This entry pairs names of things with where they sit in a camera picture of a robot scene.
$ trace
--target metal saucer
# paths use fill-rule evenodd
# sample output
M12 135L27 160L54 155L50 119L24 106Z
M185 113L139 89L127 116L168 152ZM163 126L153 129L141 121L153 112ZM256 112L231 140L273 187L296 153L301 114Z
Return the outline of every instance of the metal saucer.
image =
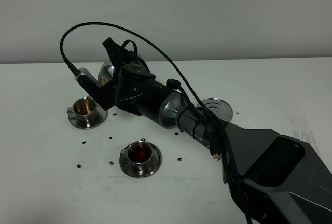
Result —
M95 128L106 120L108 116L108 112L104 111L99 105L97 105L98 115L94 119L90 120L89 122L79 120L75 115L68 115L69 122L76 128L80 129L91 129Z
M130 150L133 146L145 146L150 150L150 156L144 161L133 161L130 158ZM146 142L145 139L136 141L128 145L121 151L120 154L120 167L122 171L131 177L148 177L156 173L161 166L162 156L157 146L152 143Z
M212 111L219 119L230 122L233 118L232 107L226 102L218 98L207 98L202 100L203 104Z

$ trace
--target stainless steel cup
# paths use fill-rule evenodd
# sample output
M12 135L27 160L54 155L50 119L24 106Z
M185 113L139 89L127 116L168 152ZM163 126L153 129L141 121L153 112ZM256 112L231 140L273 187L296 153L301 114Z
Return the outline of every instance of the stainless steel cup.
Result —
M78 120L83 122L90 122L99 117L97 103L90 97L77 100L72 107L67 109L67 113L76 116Z
M121 151L124 163L127 164L127 170L133 172L135 177L144 177L151 173L153 168L153 149L145 141L137 141Z

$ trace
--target white table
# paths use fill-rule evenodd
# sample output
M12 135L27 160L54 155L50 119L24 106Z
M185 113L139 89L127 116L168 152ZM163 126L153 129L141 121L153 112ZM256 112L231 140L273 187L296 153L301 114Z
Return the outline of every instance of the white table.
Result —
M330 58L176 64L199 97L232 106L234 124L310 142L332 170ZM101 65L76 64L95 76ZM179 79L168 62L148 66L161 83ZM0 65L0 88L0 223L245 223L220 161L185 133L117 108L95 129L71 126L66 109L87 94L64 63ZM130 178L119 154L142 137L163 163L149 178Z

